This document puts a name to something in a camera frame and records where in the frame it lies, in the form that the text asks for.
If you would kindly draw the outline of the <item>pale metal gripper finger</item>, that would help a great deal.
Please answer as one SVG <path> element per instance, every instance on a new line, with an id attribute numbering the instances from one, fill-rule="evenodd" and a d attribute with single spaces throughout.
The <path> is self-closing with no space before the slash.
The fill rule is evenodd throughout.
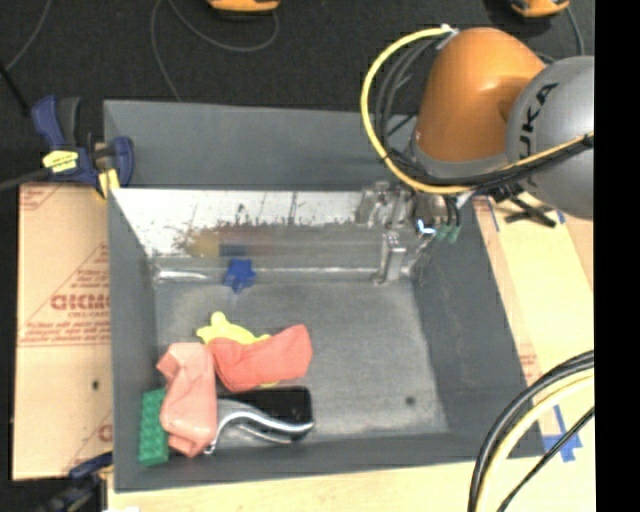
<path id="1" fill-rule="evenodd" d="M 402 267 L 407 248 L 400 241 L 397 232 L 386 232 L 382 237 L 379 268 L 374 275 L 377 285 L 396 282 L 402 275 Z"/>
<path id="2" fill-rule="evenodd" d="M 367 227 L 403 227 L 409 223 L 413 193 L 403 185 L 377 181 L 362 189 L 356 223 Z"/>

